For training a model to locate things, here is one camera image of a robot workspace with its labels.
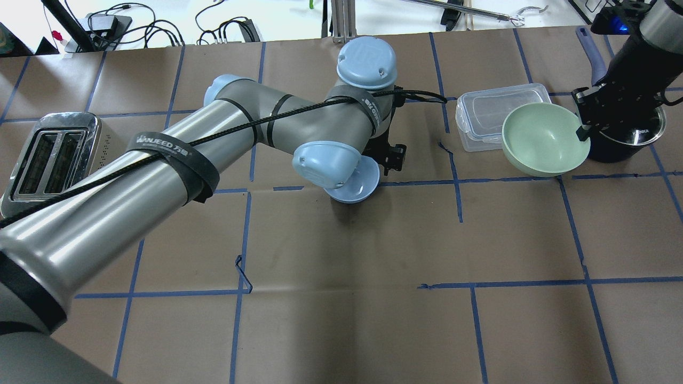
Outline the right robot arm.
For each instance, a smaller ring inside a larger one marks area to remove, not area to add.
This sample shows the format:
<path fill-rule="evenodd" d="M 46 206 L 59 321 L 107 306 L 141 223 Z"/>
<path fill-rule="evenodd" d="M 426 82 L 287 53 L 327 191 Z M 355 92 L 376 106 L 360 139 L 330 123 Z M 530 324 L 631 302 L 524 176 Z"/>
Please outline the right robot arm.
<path fill-rule="evenodd" d="M 580 141 L 648 124 L 676 104 L 664 94 L 681 75 L 681 29 L 681 1 L 615 1 L 596 14 L 593 34 L 627 39 L 591 87 L 573 90 Z"/>

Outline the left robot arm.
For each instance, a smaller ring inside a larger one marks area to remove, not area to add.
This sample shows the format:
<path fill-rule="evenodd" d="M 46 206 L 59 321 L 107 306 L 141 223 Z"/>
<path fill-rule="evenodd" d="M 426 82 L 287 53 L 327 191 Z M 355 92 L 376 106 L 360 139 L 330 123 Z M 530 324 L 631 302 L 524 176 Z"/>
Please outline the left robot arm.
<path fill-rule="evenodd" d="M 73 297 L 173 212 L 212 197 L 220 173 L 257 143 L 291 154 L 298 175 L 338 202 L 366 199 L 380 167 L 401 168 L 390 155 L 364 155 L 390 128 L 396 62 L 383 39 L 353 39 L 317 104 L 221 75 L 178 124 L 136 134 L 107 167 L 3 219 L 2 383 L 114 383 L 51 338 Z"/>

